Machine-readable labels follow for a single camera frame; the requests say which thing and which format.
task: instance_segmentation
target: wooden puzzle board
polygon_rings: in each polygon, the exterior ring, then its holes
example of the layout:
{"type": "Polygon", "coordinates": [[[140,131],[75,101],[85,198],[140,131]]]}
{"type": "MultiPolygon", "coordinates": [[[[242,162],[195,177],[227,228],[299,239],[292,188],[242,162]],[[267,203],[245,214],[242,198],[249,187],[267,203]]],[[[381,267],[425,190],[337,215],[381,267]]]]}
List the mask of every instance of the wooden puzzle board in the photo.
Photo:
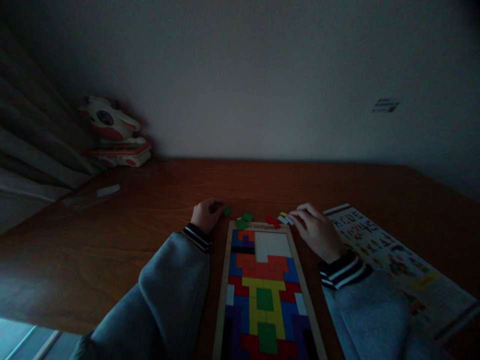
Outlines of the wooden puzzle board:
{"type": "Polygon", "coordinates": [[[230,221],[213,359],[327,359],[288,225],[230,221]]]}

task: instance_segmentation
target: purple puzzle piece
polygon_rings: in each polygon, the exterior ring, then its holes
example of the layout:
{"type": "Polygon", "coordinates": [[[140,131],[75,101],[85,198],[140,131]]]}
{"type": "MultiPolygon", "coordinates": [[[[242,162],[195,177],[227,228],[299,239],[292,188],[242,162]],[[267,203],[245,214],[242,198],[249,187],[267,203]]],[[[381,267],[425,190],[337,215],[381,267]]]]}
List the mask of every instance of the purple puzzle piece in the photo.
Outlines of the purple puzzle piece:
{"type": "Polygon", "coordinates": [[[305,346],[304,330],[311,328],[309,317],[292,314],[291,324],[293,327],[293,337],[295,338],[296,349],[298,350],[298,360],[308,360],[309,356],[305,346]]]}

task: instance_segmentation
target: gray sleeve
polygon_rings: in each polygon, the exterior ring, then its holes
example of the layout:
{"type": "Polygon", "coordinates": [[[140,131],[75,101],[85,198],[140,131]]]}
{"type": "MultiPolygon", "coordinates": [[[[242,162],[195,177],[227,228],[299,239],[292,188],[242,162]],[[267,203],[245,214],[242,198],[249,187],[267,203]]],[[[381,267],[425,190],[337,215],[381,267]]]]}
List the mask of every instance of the gray sleeve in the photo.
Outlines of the gray sleeve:
{"type": "Polygon", "coordinates": [[[210,255],[174,233],[143,268],[139,286],[169,359],[190,359],[207,293],[210,255]]]}
{"type": "Polygon", "coordinates": [[[210,271],[210,242],[202,247],[198,241],[173,233],[72,358],[190,359],[210,271]]]}
{"type": "Polygon", "coordinates": [[[442,359],[433,340],[411,327],[410,306],[390,276],[356,256],[320,268],[323,292],[347,359],[442,359]]]}

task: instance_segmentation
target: person's right hand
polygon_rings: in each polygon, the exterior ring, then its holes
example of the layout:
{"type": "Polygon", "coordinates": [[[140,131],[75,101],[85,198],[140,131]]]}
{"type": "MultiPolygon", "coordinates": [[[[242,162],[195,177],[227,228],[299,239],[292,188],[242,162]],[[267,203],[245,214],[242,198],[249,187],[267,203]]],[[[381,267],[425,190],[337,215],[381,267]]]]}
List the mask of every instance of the person's right hand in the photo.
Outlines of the person's right hand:
{"type": "Polygon", "coordinates": [[[293,220],[301,238],[310,249],[328,264],[341,258],[347,251],[333,223],[311,203],[299,205],[296,210],[290,211],[288,217],[293,220]],[[305,222],[306,227],[297,217],[305,222]]]}

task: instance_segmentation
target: person's left hand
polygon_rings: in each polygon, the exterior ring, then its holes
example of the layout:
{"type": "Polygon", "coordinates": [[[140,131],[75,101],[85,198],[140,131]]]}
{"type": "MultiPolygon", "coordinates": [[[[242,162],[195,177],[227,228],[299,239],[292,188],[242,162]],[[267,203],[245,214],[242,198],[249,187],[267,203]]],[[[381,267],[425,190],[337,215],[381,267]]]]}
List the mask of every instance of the person's left hand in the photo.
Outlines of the person's left hand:
{"type": "Polygon", "coordinates": [[[225,201],[209,198],[193,208],[190,222],[207,235],[215,227],[226,208],[225,201]]]}

